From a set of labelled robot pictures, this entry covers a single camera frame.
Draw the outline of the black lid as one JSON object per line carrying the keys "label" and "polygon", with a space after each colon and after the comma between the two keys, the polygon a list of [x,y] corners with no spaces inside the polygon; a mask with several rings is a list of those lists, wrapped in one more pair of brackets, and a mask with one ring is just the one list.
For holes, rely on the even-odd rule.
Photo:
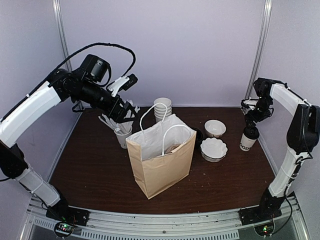
{"label": "black lid", "polygon": [[256,126],[248,127],[246,126],[243,130],[243,134],[251,140],[257,140],[260,136],[259,130]]}

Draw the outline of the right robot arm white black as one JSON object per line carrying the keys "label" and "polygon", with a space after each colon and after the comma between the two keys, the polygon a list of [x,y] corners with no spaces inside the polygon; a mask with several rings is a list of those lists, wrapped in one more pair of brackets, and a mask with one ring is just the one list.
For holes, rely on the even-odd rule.
{"label": "right robot arm white black", "polygon": [[292,120],[286,134],[287,152],[275,179],[263,192],[256,216],[268,220],[285,201],[292,182],[306,160],[312,159],[312,151],[320,140],[320,108],[309,103],[279,80],[259,77],[253,83],[256,99],[241,102],[246,126],[243,136],[256,140],[259,130],[256,124],[270,118],[274,101],[280,103],[291,115]]}

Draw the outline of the brown paper takeout bag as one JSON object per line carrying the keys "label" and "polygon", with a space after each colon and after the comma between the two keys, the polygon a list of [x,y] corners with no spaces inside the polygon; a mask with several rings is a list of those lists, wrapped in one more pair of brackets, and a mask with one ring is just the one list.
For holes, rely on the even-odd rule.
{"label": "brown paper takeout bag", "polygon": [[[152,199],[190,173],[196,132],[175,114],[126,138],[135,182]],[[170,154],[165,150],[181,144]]]}

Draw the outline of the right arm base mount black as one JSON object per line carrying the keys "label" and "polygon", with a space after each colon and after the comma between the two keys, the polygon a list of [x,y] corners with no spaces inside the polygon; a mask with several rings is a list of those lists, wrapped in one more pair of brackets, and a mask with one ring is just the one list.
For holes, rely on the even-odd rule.
{"label": "right arm base mount black", "polygon": [[284,200],[284,197],[264,198],[258,206],[241,208],[238,211],[241,224],[245,226],[280,217],[282,215],[281,205]]}

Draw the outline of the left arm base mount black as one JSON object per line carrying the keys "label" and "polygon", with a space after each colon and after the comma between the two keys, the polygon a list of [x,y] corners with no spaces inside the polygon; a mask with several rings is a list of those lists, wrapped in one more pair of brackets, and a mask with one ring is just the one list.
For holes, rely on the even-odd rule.
{"label": "left arm base mount black", "polygon": [[48,206],[46,217],[77,226],[86,226],[90,212],[85,209],[70,207],[68,201],[62,198],[54,206]]}

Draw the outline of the brown cardboard cup carrier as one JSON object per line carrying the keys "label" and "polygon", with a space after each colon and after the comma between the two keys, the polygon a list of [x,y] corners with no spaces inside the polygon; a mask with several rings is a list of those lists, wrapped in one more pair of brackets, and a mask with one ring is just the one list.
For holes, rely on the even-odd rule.
{"label": "brown cardboard cup carrier", "polygon": [[164,151],[164,154],[167,155],[167,154],[170,154],[172,152],[174,152],[177,148],[179,148],[182,144],[173,144],[171,145],[170,147],[168,147],[165,151]]}

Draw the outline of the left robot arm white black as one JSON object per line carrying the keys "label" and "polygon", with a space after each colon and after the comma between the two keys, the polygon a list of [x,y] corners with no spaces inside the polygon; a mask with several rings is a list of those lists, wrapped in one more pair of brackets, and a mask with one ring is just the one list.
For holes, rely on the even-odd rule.
{"label": "left robot arm white black", "polygon": [[83,67],[74,71],[57,69],[0,120],[0,169],[8,179],[17,180],[52,208],[53,215],[61,222],[72,218],[68,202],[25,161],[17,140],[42,115],[67,99],[88,103],[116,123],[136,120],[132,104],[124,102],[118,93],[128,90],[138,78],[134,74],[124,75],[104,88],[98,84],[104,75],[105,70]]}

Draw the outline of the single white paper cup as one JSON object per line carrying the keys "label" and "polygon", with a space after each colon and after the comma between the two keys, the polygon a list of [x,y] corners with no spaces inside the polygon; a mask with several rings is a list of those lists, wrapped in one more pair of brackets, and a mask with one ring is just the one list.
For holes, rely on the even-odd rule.
{"label": "single white paper cup", "polygon": [[248,152],[252,148],[255,142],[256,142],[256,139],[251,139],[243,134],[240,140],[239,147],[242,151]]}

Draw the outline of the stack of white paper cups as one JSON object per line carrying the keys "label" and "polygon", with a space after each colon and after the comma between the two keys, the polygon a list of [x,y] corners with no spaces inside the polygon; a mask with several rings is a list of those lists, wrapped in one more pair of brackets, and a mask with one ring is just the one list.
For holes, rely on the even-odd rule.
{"label": "stack of white paper cups", "polygon": [[154,100],[154,117],[156,122],[160,122],[172,114],[172,101],[166,97],[160,97]]}

